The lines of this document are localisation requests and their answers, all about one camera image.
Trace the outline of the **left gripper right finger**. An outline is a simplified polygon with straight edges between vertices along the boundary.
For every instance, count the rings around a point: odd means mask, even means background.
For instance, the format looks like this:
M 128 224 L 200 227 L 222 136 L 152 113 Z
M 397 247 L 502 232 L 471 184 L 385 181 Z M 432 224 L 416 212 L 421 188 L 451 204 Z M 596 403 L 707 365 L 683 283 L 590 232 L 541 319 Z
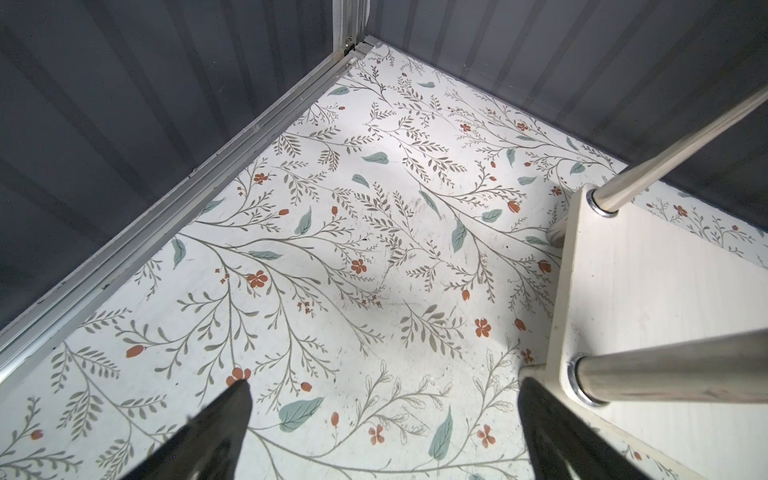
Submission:
M 517 407 L 537 479 L 645 479 L 533 378 L 521 382 Z

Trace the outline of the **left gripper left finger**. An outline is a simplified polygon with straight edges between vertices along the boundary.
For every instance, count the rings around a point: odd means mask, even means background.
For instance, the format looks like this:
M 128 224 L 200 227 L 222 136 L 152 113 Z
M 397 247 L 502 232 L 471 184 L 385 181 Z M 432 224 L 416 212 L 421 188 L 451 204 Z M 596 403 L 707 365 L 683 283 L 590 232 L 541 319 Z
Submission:
M 249 384 L 245 380 L 235 381 L 125 477 L 232 479 L 252 407 Z

